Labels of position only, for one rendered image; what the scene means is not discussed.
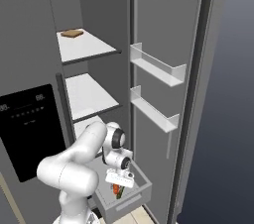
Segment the clear door bin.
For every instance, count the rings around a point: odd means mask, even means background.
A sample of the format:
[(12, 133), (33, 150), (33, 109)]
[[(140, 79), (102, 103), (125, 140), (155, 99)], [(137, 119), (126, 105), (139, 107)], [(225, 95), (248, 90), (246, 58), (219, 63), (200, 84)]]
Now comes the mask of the clear door bin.
[(185, 82), (187, 69), (185, 64), (170, 66), (143, 52), (141, 43), (130, 46), (130, 58), (132, 63), (155, 76), (170, 87), (174, 87)]
[(163, 115), (141, 96), (140, 85), (130, 89), (130, 101), (165, 133), (173, 132), (178, 128), (180, 115), (176, 114), (172, 117), (166, 117)]

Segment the green squash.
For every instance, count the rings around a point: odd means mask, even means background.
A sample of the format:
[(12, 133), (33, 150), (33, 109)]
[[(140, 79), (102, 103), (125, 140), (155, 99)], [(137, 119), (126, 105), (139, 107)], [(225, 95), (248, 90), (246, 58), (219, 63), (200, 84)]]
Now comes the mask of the green squash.
[(124, 186), (120, 186), (120, 189), (118, 191), (118, 193), (116, 194), (116, 199), (120, 199), (122, 194), (123, 194), (123, 191), (124, 191)]

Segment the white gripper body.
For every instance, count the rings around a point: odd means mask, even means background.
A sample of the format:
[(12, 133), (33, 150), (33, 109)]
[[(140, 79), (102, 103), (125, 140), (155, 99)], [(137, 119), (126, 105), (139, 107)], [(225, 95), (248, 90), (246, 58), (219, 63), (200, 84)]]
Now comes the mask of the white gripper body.
[(134, 186), (134, 177), (134, 173), (129, 170), (117, 171), (116, 169), (109, 168), (106, 171), (105, 180), (109, 183), (132, 188)]

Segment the grey open fridge door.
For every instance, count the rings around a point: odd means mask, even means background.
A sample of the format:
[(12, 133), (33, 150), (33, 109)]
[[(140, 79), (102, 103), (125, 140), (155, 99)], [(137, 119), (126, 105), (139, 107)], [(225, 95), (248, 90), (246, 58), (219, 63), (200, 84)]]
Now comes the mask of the grey open fridge door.
[(171, 202), (181, 172), (191, 110), (202, 59), (211, 0), (132, 0), (132, 42), (170, 65), (185, 64), (185, 82), (170, 87), (131, 62), (131, 88), (166, 117), (180, 115), (179, 126), (165, 133), (132, 103), (134, 160), (152, 182), (145, 209), (156, 224), (170, 224)]

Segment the grey fridge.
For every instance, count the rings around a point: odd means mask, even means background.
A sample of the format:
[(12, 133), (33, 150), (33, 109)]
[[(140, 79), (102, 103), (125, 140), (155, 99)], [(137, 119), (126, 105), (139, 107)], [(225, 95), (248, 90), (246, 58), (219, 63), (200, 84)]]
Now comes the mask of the grey fridge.
[[(175, 181), (177, 190), (172, 196), (172, 213), (169, 216), (170, 224), (176, 224), (177, 217), (183, 207), (224, 1), (211, 0), (186, 147), (183, 154), (181, 172)], [(88, 73), (116, 99), (119, 103), (118, 107), (81, 118), (78, 121), (72, 120), (72, 125), (94, 116), (99, 116), (103, 123), (117, 123), (124, 131), (126, 148), (133, 153), (131, 164), (135, 162), (132, 137), (132, 106), (130, 101), (132, 8), (132, 0), (53, 0), (58, 32), (85, 29), (105, 43), (122, 51), (121, 54), (98, 56), (85, 61), (63, 65), (63, 80), (65, 85), (67, 78)], [(88, 197), (89, 206), (96, 210), (100, 224), (107, 224), (92, 195)], [(145, 204), (138, 208), (145, 209)], [(149, 219), (144, 224), (156, 224), (149, 213), (148, 216)], [(0, 173), (0, 224), (26, 224), (2, 173)]]

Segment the grey fridge drawer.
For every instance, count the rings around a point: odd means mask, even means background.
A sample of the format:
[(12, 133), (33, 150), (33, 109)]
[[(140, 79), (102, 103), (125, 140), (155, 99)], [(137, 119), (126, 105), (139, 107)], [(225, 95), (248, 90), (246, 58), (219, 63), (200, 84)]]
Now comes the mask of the grey fridge drawer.
[(151, 200), (152, 182), (147, 179), (135, 162), (130, 166), (130, 170), (134, 173), (134, 186), (125, 187), (120, 199), (115, 197), (110, 184), (105, 181), (109, 166), (105, 165), (101, 158), (93, 160), (89, 166), (99, 175), (99, 185), (92, 198), (107, 224), (112, 224)]

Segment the grey closed fridge door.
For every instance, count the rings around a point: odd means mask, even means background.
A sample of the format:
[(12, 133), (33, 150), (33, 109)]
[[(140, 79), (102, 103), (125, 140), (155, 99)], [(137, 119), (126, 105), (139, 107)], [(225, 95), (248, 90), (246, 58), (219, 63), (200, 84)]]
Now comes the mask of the grey closed fridge door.
[[(0, 97), (50, 84), (65, 147), (68, 141), (56, 74), (64, 76), (53, 0), (0, 0)], [(34, 177), (20, 182), (0, 139), (0, 173), (26, 224), (53, 224), (59, 191)]]

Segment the brown bread slice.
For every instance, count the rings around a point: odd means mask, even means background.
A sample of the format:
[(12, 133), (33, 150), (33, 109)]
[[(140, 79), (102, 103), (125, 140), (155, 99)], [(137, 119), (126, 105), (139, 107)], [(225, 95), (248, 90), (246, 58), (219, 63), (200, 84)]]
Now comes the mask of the brown bread slice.
[(83, 30), (66, 30), (61, 32), (61, 36), (66, 38), (76, 38), (81, 35), (83, 35)]

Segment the black dispenser panel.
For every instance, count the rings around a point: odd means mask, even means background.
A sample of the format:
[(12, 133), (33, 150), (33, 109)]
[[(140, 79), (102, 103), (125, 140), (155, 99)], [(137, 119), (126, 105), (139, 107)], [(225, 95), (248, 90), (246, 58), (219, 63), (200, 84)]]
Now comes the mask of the black dispenser panel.
[(50, 84), (0, 97), (0, 139), (20, 182), (37, 176), (42, 159), (65, 149)]

